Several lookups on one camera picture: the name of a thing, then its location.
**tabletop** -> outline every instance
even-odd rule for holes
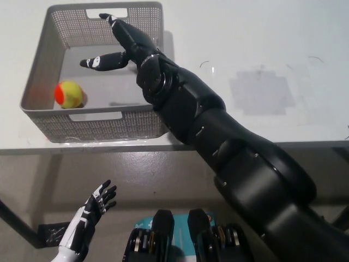
[[[227,112],[243,126],[285,145],[349,145],[348,1],[160,2],[164,53],[222,96]],[[171,134],[149,140],[54,144],[21,111],[46,10],[68,3],[78,1],[0,4],[0,153],[184,149]]]

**black and white robotic hand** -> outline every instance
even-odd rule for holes
[[[100,185],[79,208],[65,231],[59,243],[58,254],[52,262],[77,262],[85,259],[95,226],[102,215],[116,205],[115,201],[110,202],[116,195],[116,186],[107,189],[110,183],[108,180]]]

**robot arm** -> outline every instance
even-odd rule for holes
[[[116,186],[109,188],[103,194],[110,183],[108,180],[100,185],[79,208],[65,231],[59,243],[58,254],[52,262],[84,261],[96,224],[108,209],[116,205],[115,201],[108,203],[116,195]]]
[[[308,206],[316,187],[297,162],[241,126],[212,89],[169,60],[142,31],[111,15],[100,17],[125,48],[123,59],[136,63],[145,100],[175,137],[193,146],[215,171],[219,192],[280,260],[349,260],[349,237]],[[117,68],[123,59],[103,63]]]

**tennis ball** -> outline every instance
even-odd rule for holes
[[[76,82],[63,81],[56,86],[55,99],[62,108],[76,108],[83,101],[83,91]]]

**gray floor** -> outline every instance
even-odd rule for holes
[[[349,204],[349,165],[331,150],[288,152],[317,184],[314,209],[331,221]],[[71,220],[107,179],[118,186],[118,205],[98,224],[85,261],[121,261],[134,223],[160,208],[184,213],[203,207],[215,212],[218,222],[242,223],[214,188],[213,172],[196,152],[1,156],[0,170],[0,199],[32,227]],[[257,261],[276,261],[242,225]],[[57,248],[35,250],[2,221],[0,236],[2,262],[47,262],[57,252]]]

